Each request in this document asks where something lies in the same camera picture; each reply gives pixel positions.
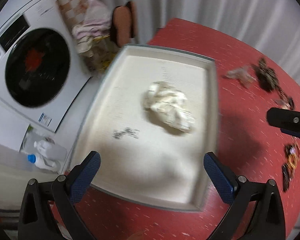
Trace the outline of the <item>blue capped white bottle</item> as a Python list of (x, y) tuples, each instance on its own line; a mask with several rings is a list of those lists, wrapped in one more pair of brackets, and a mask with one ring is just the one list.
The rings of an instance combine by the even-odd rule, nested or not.
[(42, 170), (49, 170), (51, 172), (58, 172), (60, 164), (58, 161), (50, 160), (42, 156), (41, 154), (29, 154), (27, 156), (29, 162), (33, 163), (36, 167)]

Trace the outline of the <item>clear plastic hair claw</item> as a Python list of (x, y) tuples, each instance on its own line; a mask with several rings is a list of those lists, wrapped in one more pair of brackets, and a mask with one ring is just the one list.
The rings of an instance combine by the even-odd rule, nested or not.
[(249, 74), (249, 69), (249, 66), (239, 67), (228, 71), (224, 77), (227, 79), (238, 80), (243, 87), (248, 88), (253, 82), (256, 81), (256, 79)]

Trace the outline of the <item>black beaded hair clip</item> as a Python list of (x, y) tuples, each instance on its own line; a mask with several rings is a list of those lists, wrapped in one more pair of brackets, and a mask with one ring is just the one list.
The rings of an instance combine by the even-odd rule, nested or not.
[(282, 165), (282, 179), (283, 179), (283, 192), (286, 192), (289, 189), (290, 176), (288, 172), (288, 165)]

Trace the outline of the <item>cream fabric scrunchie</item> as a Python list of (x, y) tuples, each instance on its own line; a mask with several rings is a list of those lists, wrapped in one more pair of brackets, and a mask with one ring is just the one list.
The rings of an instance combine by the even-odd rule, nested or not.
[(195, 118), (187, 109), (186, 95), (165, 81), (151, 83), (142, 104), (145, 110), (171, 128), (181, 132), (190, 132), (194, 128)]

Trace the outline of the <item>white shallow box tray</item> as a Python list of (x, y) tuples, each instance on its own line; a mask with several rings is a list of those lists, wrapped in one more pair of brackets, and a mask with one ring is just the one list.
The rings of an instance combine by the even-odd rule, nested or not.
[[(181, 132), (143, 106), (165, 81), (187, 97), (194, 129)], [(173, 48), (126, 45), (116, 55), (83, 122), (70, 166), (101, 156), (92, 184), (116, 197), (166, 210), (197, 212), (209, 178), (203, 156), (216, 152), (218, 85), (214, 59)]]

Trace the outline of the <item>pink sole slipper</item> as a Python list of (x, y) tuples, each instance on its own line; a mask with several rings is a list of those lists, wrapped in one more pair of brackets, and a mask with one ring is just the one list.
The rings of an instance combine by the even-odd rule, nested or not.
[(119, 48), (131, 42), (138, 34), (137, 9), (133, 1), (113, 10), (110, 26), (110, 40)]

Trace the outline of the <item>pink and cream towels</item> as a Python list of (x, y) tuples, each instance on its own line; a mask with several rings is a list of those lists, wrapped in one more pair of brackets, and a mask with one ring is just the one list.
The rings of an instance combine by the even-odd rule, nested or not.
[(94, 38), (109, 35), (111, 25), (110, 11), (99, 0), (88, 0), (83, 21), (72, 28), (79, 54), (86, 54), (93, 46)]

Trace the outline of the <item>white spray bottle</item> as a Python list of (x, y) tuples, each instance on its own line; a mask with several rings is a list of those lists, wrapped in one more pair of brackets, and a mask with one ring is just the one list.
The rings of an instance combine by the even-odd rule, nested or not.
[(58, 145), (53, 144), (46, 140), (35, 141), (34, 148), (47, 159), (50, 160), (57, 160), (57, 161), (64, 161), (66, 159), (66, 148)]

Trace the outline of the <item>white curtain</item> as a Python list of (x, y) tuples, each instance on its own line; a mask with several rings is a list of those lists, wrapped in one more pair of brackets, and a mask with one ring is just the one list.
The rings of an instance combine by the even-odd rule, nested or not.
[(296, 0), (101, 0), (113, 8), (134, 1), (139, 42), (172, 18), (221, 31), (267, 55), (300, 85), (300, 5)]

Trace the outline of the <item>white washing machine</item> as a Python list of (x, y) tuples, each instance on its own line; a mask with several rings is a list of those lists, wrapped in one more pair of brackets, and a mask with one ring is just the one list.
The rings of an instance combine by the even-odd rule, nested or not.
[(57, 131), (90, 78), (56, 1), (0, 9), (0, 144), (15, 151), (30, 124)]

